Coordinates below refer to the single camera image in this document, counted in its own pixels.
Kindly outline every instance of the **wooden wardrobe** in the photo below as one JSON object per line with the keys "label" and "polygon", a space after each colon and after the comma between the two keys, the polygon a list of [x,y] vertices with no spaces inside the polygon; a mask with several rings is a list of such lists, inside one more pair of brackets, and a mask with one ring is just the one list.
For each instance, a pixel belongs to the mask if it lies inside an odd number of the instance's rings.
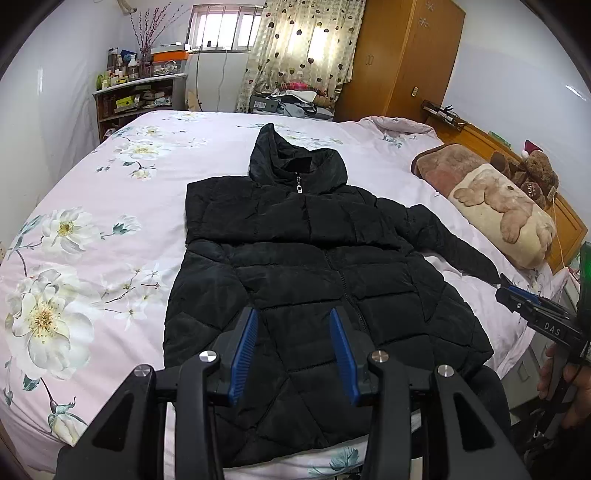
{"label": "wooden wardrobe", "polygon": [[352,80],[335,120],[385,115],[424,122],[423,100],[443,101],[464,16],[452,0],[367,0]]}

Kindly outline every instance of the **brown plush toy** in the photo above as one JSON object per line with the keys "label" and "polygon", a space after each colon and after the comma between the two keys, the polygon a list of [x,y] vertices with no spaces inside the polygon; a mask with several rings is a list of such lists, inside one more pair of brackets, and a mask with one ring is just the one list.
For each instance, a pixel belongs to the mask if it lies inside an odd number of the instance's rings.
{"label": "brown plush toy", "polygon": [[522,161],[494,152],[491,165],[523,190],[542,210],[554,201],[558,189],[558,175],[552,170],[550,160],[541,150],[534,150]]}

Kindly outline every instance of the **floral bedsheet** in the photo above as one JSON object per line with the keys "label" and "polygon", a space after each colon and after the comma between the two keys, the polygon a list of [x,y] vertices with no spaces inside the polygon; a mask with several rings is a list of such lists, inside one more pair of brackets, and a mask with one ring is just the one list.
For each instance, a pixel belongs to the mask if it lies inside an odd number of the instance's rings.
{"label": "floral bedsheet", "polygon": [[[62,445],[76,443],[134,366],[163,368],[168,292],[185,250],[186,185],[246,175],[258,130],[269,121],[289,142],[339,150],[349,183],[406,205],[424,203],[499,271],[527,286],[447,200],[408,171],[416,154],[441,144],[430,127],[400,119],[276,120],[147,113],[87,155],[24,223],[0,266],[0,417],[30,466],[54,471]],[[439,257],[428,259],[481,319],[495,348],[491,366],[502,375],[531,339],[524,322],[499,308],[492,287],[462,277]],[[485,312],[495,318],[487,320]],[[174,411],[168,412],[165,475],[173,478]],[[365,439],[358,439],[226,477],[335,476],[364,455]]]}

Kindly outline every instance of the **white wall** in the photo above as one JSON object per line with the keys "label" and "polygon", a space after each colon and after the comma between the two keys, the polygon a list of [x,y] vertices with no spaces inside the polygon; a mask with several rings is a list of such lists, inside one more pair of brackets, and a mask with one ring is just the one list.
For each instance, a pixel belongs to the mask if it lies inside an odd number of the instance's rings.
{"label": "white wall", "polygon": [[581,75],[519,0],[454,1],[466,19],[444,104],[518,153],[525,140],[542,148],[559,192],[591,229],[591,93]]}
{"label": "white wall", "polygon": [[[129,4],[138,10],[145,11],[154,7],[162,7],[166,4],[161,0],[128,0]],[[186,11],[192,5],[215,3],[212,0],[195,0],[193,2],[173,2],[168,7],[167,12],[172,14],[180,7],[180,12]],[[241,5],[262,5],[262,0],[240,0],[235,3]],[[191,18],[191,10],[186,11],[177,21],[175,21],[169,28],[164,30],[162,35],[155,42],[155,45],[172,43],[175,41],[185,42],[187,38],[187,31],[189,29],[189,21]],[[137,51],[137,41],[135,39],[131,23],[126,19],[129,25],[124,28],[121,37],[121,47],[128,50]],[[242,83],[242,77],[246,70],[246,61],[248,54],[246,53],[229,53],[225,57],[224,52],[207,52],[199,56],[199,101],[202,103],[202,109],[205,112],[233,112],[236,108],[236,100],[238,92]],[[187,72],[187,90],[195,92],[195,72],[197,67],[197,55],[190,56]],[[217,106],[217,91],[220,90],[220,102]]]}
{"label": "white wall", "polygon": [[65,0],[0,80],[0,241],[98,144],[92,98],[123,13],[115,0]]}

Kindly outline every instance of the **heart pattern curtain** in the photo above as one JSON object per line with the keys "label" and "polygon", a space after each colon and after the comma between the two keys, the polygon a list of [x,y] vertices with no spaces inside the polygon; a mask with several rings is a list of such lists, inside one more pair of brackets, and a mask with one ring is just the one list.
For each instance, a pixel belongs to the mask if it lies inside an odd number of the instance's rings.
{"label": "heart pattern curtain", "polygon": [[365,0],[268,0],[236,105],[247,112],[252,92],[306,82],[336,101],[350,81]]}

